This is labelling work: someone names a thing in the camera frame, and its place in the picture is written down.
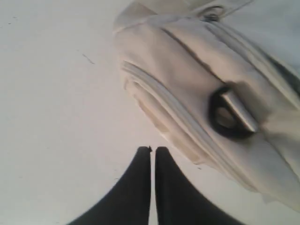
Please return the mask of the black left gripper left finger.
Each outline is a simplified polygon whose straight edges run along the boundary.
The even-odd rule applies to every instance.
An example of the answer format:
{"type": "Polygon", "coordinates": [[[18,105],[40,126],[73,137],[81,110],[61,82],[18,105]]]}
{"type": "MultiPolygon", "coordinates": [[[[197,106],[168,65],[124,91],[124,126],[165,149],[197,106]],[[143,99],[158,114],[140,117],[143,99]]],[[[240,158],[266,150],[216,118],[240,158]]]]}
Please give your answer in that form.
{"type": "Polygon", "coordinates": [[[71,225],[147,225],[151,199],[151,147],[142,146],[114,187],[71,225]]]}

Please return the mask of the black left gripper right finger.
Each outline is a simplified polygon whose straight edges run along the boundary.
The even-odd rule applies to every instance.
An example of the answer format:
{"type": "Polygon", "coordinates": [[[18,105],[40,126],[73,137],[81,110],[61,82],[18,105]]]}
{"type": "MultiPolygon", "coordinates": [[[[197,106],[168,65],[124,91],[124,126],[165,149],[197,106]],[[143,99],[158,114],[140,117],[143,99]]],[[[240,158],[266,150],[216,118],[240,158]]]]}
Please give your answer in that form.
{"type": "Polygon", "coordinates": [[[237,224],[192,185],[166,147],[156,150],[155,194],[159,225],[237,224]]]}

